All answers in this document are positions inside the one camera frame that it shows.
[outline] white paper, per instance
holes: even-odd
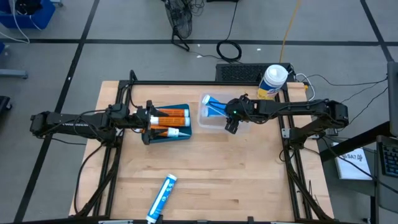
[[[363,171],[370,174],[368,162],[366,160],[365,153],[362,148],[355,149],[351,152],[348,152],[344,155],[341,155],[342,158],[346,159],[347,161],[352,162],[353,164],[357,165]],[[339,157],[335,158],[337,172],[340,179],[348,179],[348,180],[372,180],[369,176],[362,173],[360,170],[355,168],[355,166],[351,165],[350,163],[340,159]]]

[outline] gray floor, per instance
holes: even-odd
[[[27,30],[34,39],[79,39],[94,0],[63,0],[47,29]],[[395,0],[368,0],[369,8],[385,41],[398,40]],[[242,0],[231,33],[231,39],[282,40],[295,1]],[[193,18],[189,39],[223,39],[228,35],[234,4],[213,2],[205,6],[200,17]],[[21,37],[18,31],[0,31]],[[158,0],[100,0],[89,39],[149,40],[169,39],[171,29],[164,5]],[[303,0],[290,31],[289,40],[377,41],[358,0]],[[42,141],[29,132],[30,115],[53,111],[69,71],[77,44],[8,44],[0,55],[0,67],[23,69],[28,80],[0,78],[0,95],[12,98],[14,107],[0,123],[0,223],[12,222],[32,172]],[[242,45],[241,61],[246,63],[277,62],[279,45]],[[194,51],[216,55],[215,45],[191,45]],[[229,47],[223,49],[234,54]],[[389,47],[398,60],[398,47]],[[298,46],[285,48],[285,62],[296,72],[320,74],[333,83],[358,83],[386,77],[386,58],[380,47],[367,46]],[[214,80],[213,58],[197,58],[170,44],[85,44],[75,76],[68,91],[63,113],[92,110],[104,80],[120,80],[134,69],[140,80]],[[316,98],[344,100],[364,88],[333,87],[321,78],[311,78]],[[346,102],[353,118],[370,98],[385,89],[386,83]],[[383,94],[349,125],[342,137],[351,137],[388,119],[387,95]],[[82,138],[59,136],[75,142]],[[51,142],[42,172],[30,201],[25,221],[66,217],[83,155],[83,146]],[[336,218],[359,222],[369,216],[369,197],[330,185],[331,202]],[[398,215],[382,211],[384,223]]]

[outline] clear plastic container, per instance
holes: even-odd
[[[208,128],[213,130],[218,130],[217,132],[226,132],[226,117],[218,114],[217,116],[207,116],[208,115],[208,107],[202,103],[202,99],[206,96],[210,95],[213,98],[217,99],[220,103],[228,103],[233,98],[239,98],[240,95],[231,95],[231,94],[222,94],[222,93],[203,93],[200,96],[199,105],[198,105],[198,124],[202,128]],[[247,133],[250,131],[250,123],[240,122],[238,126],[237,134],[239,133]]]

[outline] black metal frame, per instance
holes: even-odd
[[[123,91],[122,89],[126,87],[126,85],[129,84],[129,80],[120,80],[119,85],[118,85],[118,92],[116,94],[116,102],[120,102],[123,100]],[[223,85],[223,86],[258,86],[258,82],[192,82],[192,81],[134,81],[134,85]],[[284,93],[284,101],[288,102],[289,101],[289,93],[287,91],[287,86],[285,85],[283,87],[283,93]],[[129,99],[130,95],[126,95],[125,98],[125,104],[129,104]],[[275,98],[276,102],[280,101],[280,96],[277,95]],[[280,128],[285,128],[284,120],[283,117],[279,117],[279,125]],[[294,127],[294,121],[291,116],[288,116],[289,120],[289,126],[290,128]],[[289,144],[287,141],[284,141],[282,138],[282,133],[280,135],[281,141],[282,141],[282,147],[284,150],[284,156],[285,158],[290,157],[289,155]],[[110,220],[110,215],[111,215],[111,209],[113,205],[113,196],[114,196],[114,191],[116,188],[116,180],[117,180],[117,174],[118,174],[118,166],[119,166],[119,160],[120,160],[120,155],[121,155],[121,148],[122,148],[122,143],[123,143],[123,135],[120,135],[118,137],[118,143],[117,147],[115,148],[115,157],[114,157],[114,163],[116,164],[115,170],[113,170],[114,174],[109,182],[109,192],[108,192],[108,198],[106,201],[106,209],[105,209],[105,214],[104,216],[99,216],[99,210],[101,206],[101,198],[102,198],[102,193],[99,195],[99,199],[96,201],[96,203],[93,206],[93,217],[85,217],[87,223],[91,222],[98,222],[98,217],[101,217],[102,220]],[[105,177],[107,176],[107,173],[109,174],[108,166],[110,163],[110,155],[111,151],[113,148],[107,147],[105,154],[104,154],[104,160],[103,160],[103,165],[101,169],[101,175],[99,179],[99,184],[102,184],[105,181]],[[295,151],[295,161],[296,161],[296,166],[297,166],[297,172],[298,172],[298,178],[299,180],[303,183],[305,186],[305,178],[304,178],[304,173],[303,173],[303,167],[302,167],[302,161],[300,157],[300,152]],[[286,168],[288,170],[289,167],[292,167],[291,163],[289,160],[285,160]],[[312,213],[311,213],[311,208],[308,204],[308,202],[304,199],[303,197],[303,204],[304,204],[304,209],[305,209],[305,218],[300,217],[300,212],[299,212],[299,203],[297,199],[297,192],[295,190],[295,184],[293,178],[291,178],[290,175],[288,175],[288,180],[289,180],[289,191],[290,191],[290,197],[292,201],[292,210],[294,214],[294,219],[295,222],[301,222],[301,223],[334,223],[333,221],[330,220],[314,220],[312,219]],[[43,220],[43,221],[38,221],[38,222],[27,222],[27,223],[79,223],[83,222],[84,217],[70,217],[70,218],[63,218],[63,219],[56,219],[56,220]],[[134,220],[134,223],[147,223],[147,220]],[[161,223],[198,223],[197,220],[189,220],[189,221],[172,221],[172,220],[163,220],[162,218],[158,219],[157,224]],[[208,221],[206,223],[270,223],[270,222],[255,222],[253,217],[248,217],[247,222],[214,222],[214,221]]]

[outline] wooden table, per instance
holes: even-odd
[[[114,104],[118,82],[103,82],[96,109]],[[288,83],[291,101],[305,101],[302,83]],[[200,95],[244,93],[256,99],[256,86],[170,86],[134,85],[132,100],[155,106],[188,103],[193,136],[187,141],[145,146],[141,135],[126,130],[114,193],[112,219],[145,219],[167,174],[178,177],[163,209],[164,220],[294,221],[285,164],[278,158],[282,150],[278,119],[252,124],[247,133],[230,134],[199,127]],[[309,116],[294,116],[297,127],[311,122]],[[84,158],[99,146],[88,140]],[[307,148],[318,151],[314,140]],[[301,151],[305,178],[321,208],[333,217],[321,160],[313,152]],[[81,209],[98,186],[104,150],[95,154],[83,169],[78,193]],[[302,200],[298,195],[301,217]],[[100,214],[104,212],[107,190]]]

